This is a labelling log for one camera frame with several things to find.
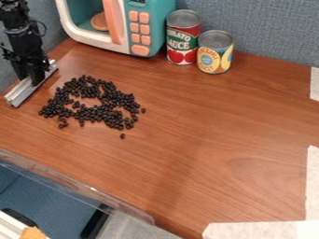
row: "wooden table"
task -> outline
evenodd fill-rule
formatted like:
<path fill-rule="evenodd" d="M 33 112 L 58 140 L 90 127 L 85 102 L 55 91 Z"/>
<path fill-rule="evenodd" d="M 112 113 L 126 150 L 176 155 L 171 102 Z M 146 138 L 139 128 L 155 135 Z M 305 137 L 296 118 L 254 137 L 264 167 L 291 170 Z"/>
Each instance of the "wooden table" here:
<path fill-rule="evenodd" d="M 141 59 L 67 39 L 60 71 L 21 108 L 0 101 L 0 148 L 109 193 L 158 226 L 201 238 L 211 222 L 304 219 L 306 153 L 319 146 L 310 67 L 234 56 L 219 76 L 195 65 Z M 103 123 L 58 129 L 39 109 L 82 74 L 133 92 L 147 113 L 121 140 Z"/>

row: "gray wall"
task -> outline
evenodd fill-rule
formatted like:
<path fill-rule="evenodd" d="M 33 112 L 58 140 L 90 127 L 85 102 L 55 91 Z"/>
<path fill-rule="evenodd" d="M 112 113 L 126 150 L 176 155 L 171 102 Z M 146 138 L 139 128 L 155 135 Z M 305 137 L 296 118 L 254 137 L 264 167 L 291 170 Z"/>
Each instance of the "gray wall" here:
<path fill-rule="evenodd" d="M 28 0 L 31 15 L 48 29 L 45 50 L 65 38 L 54 0 Z M 204 30 L 221 29 L 236 48 L 272 58 L 319 66 L 319 0 L 177 0 L 202 15 Z M 0 31 L 0 41 L 4 34 Z M 0 57 L 0 91 L 15 76 Z"/>
<path fill-rule="evenodd" d="M 54 0 L 27 0 L 29 2 L 30 16 L 45 23 L 48 33 L 44 37 L 44 50 L 48 51 L 57 46 L 66 38 L 61 25 L 60 17 Z M 0 42 L 7 43 L 7 36 L 3 33 L 3 25 L 0 22 Z M 0 50 L 0 91 L 6 89 L 16 79 L 16 75 L 11 69 L 11 64 L 3 60 L 2 50 Z"/>

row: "teal microwave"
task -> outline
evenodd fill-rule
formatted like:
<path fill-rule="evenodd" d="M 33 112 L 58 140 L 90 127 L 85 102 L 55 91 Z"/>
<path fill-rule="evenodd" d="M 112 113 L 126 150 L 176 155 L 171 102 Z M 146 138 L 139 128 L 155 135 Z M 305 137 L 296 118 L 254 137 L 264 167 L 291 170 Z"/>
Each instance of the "teal microwave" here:
<path fill-rule="evenodd" d="M 63 29 L 74 40 L 125 54 L 152 57 L 166 39 L 175 0 L 56 0 Z M 97 29 L 94 21 L 105 24 Z"/>

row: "red can label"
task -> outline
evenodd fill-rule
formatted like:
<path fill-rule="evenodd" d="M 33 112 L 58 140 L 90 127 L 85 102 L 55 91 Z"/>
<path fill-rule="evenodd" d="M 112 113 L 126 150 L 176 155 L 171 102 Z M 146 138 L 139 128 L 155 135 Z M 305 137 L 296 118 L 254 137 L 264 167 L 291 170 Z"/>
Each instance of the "red can label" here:
<path fill-rule="evenodd" d="M 172 63 L 190 64 L 197 59 L 198 37 L 201 26 L 193 28 L 167 28 L 167 58 Z"/>

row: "tin can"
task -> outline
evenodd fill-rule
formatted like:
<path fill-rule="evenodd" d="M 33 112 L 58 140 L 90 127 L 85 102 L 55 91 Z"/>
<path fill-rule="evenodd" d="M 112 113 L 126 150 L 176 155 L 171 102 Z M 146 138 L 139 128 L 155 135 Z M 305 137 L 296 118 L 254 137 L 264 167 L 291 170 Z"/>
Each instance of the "tin can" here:
<path fill-rule="evenodd" d="M 199 37 L 197 65 L 201 71 L 208 74 L 221 74 L 230 69 L 233 37 L 224 31 L 212 30 Z"/>
<path fill-rule="evenodd" d="M 176 64 L 195 63 L 200 33 L 201 17 L 197 12 L 172 12 L 167 17 L 167 59 Z"/>

